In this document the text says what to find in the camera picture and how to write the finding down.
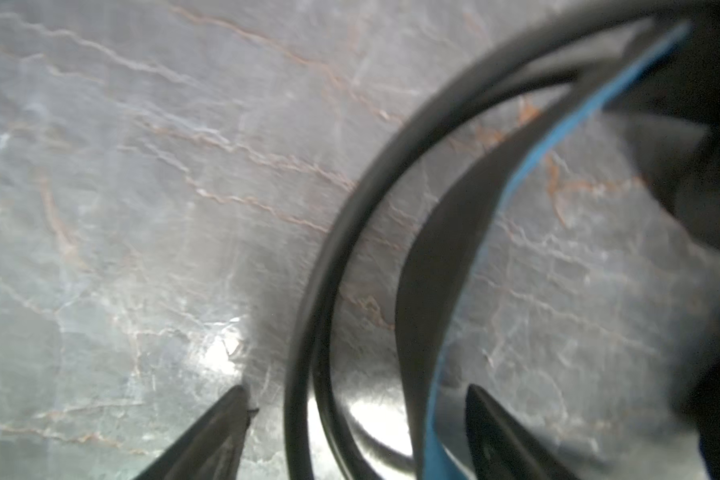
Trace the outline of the black blue gaming headset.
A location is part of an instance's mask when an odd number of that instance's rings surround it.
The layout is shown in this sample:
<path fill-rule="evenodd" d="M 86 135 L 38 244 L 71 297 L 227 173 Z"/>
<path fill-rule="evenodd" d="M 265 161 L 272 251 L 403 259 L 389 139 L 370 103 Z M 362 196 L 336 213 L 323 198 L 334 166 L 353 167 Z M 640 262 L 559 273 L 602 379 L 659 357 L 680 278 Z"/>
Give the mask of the black blue gaming headset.
<path fill-rule="evenodd" d="M 658 199 L 697 241 L 720 251 L 720 1 L 597 1 L 506 41 L 437 92 L 389 141 L 340 210 L 304 291 L 284 393 L 289 476 L 313 475 L 307 403 L 317 404 L 348 479 L 375 473 L 333 396 L 331 323 L 354 246 L 406 171 L 442 138 L 514 97 L 567 85 L 560 100 L 478 160 L 442 197 L 408 252 L 395 305 L 396 349 L 419 479 L 462 471 L 435 431 L 443 344 L 497 212 L 528 172 L 591 112 L 648 113 L 707 127 L 686 163 L 656 179 Z"/>

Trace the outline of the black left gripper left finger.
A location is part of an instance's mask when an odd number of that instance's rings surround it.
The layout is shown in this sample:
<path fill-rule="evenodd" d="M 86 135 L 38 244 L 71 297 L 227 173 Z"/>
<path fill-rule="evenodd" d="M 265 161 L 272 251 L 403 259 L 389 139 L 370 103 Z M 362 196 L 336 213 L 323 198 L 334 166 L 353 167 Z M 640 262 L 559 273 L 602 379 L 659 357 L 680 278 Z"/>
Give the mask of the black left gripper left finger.
<path fill-rule="evenodd" d="M 249 407 L 245 386 L 230 388 L 135 478 L 235 479 L 246 433 L 257 413 Z"/>

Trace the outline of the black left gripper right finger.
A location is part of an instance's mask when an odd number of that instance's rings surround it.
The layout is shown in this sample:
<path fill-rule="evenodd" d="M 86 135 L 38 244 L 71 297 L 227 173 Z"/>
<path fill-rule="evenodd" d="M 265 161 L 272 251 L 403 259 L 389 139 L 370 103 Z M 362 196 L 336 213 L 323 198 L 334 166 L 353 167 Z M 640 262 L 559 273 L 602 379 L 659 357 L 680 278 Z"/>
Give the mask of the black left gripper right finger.
<path fill-rule="evenodd" d="M 478 479 L 577 480 L 481 386 L 467 389 L 465 426 Z"/>

